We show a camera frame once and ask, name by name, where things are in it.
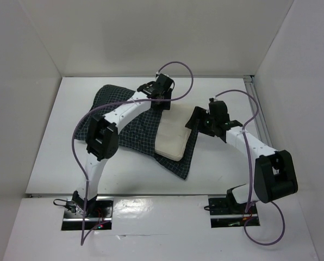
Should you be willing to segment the cream white pillow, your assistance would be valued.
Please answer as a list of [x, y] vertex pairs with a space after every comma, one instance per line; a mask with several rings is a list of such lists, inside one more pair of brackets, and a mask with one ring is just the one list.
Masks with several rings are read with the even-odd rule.
[[163, 110], [155, 138], [156, 154], [173, 161], [183, 158], [191, 134], [191, 129], [185, 125], [193, 110], [185, 104], [172, 104], [170, 110]]

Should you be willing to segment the dark blue checkered pillowcase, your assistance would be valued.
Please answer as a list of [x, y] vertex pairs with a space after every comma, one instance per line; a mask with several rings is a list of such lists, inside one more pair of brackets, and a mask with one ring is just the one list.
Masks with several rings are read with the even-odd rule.
[[[115, 85], [104, 85], [95, 95], [91, 109], [99, 106], [125, 101], [132, 97], [133, 90]], [[147, 156], [154, 158], [161, 166], [186, 180], [190, 171], [192, 156], [198, 136], [198, 122], [190, 129], [183, 157], [174, 161], [161, 156], [154, 151], [153, 145], [157, 136], [158, 127], [162, 117], [162, 110], [150, 109], [125, 126], [119, 134], [119, 145], [130, 148]]]

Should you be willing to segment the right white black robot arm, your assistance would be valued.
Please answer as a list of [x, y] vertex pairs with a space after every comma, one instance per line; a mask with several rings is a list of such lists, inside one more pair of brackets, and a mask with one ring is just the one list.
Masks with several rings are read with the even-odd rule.
[[249, 182], [227, 190], [225, 206], [231, 213], [244, 212], [256, 203], [269, 203], [298, 191], [291, 154], [278, 151], [247, 132], [237, 120], [231, 120], [225, 102], [210, 99], [209, 108], [195, 107], [186, 128], [218, 137], [243, 153], [249, 164]]

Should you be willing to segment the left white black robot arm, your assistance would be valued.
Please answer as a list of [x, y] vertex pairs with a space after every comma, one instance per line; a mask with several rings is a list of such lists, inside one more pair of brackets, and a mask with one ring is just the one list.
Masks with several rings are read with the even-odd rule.
[[83, 217], [95, 212], [98, 185], [107, 161], [119, 148], [119, 134], [127, 124], [151, 108], [170, 106], [175, 83], [165, 74], [158, 74], [154, 81], [143, 84], [126, 101], [115, 102], [118, 107], [104, 115], [89, 116], [86, 142], [86, 164], [80, 169], [83, 183], [74, 191], [72, 201]]

